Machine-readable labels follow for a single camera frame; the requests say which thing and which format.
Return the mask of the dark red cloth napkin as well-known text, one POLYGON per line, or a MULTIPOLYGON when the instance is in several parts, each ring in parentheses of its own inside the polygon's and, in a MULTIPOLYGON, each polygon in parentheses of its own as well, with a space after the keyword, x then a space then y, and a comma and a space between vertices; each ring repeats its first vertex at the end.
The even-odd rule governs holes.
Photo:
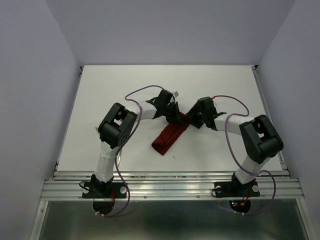
POLYGON ((191 123, 184 113, 181 112, 180 116, 182 117, 182 123, 169 123, 151 143, 151 147, 162 156, 168 152, 191 123))

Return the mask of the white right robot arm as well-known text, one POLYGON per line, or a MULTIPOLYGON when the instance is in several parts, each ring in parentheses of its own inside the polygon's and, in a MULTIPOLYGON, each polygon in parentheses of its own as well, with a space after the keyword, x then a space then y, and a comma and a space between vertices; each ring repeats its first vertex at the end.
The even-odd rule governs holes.
POLYGON ((238 165, 230 189, 233 194, 242 195, 248 190, 248 183, 261 173, 263 166, 282 151, 284 143, 268 116, 250 117, 248 107, 235 97, 232 99, 245 108, 246 114, 218 112, 214 99, 203 97, 197 100, 185 118, 198 129, 205 125, 211 130, 224 132, 230 154, 238 165), (246 151, 242 163, 232 150, 229 133, 242 137, 246 151))

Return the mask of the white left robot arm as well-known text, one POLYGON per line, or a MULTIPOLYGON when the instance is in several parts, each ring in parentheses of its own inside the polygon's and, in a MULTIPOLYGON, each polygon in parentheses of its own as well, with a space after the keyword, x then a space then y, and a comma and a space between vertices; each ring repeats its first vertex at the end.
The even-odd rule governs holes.
POLYGON ((100 197, 111 193, 114 165, 120 157, 122 147, 129 141, 143 120, 165 117, 169 123, 182 123, 178 102, 178 92, 162 89, 158 96, 143 103, 124 106, 119 102, 112 105, 96 128, 100 139, 100 154, 97 167, 90 182, 100 197))

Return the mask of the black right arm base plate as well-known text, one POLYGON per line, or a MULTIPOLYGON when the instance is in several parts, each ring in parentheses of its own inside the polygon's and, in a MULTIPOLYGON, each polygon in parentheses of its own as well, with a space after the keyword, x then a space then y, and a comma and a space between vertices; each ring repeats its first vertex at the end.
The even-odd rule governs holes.
POLYGON ((258 183, 253 180, 246 184, 236 181, 218 181, 214 183, 211 195, 215 198, 242 198, 244 196, 259 197, 258 183))

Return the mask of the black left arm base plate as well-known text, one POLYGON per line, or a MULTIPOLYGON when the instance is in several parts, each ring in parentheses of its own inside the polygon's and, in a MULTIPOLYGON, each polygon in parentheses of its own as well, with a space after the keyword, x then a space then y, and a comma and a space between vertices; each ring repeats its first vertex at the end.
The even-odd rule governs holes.
POLYGON ((81 181, 79 186, 82 188, 83 199, 125 199, 127 197, 127 188, 122 182, 107 183, 99 188, 89 181, 81 181))

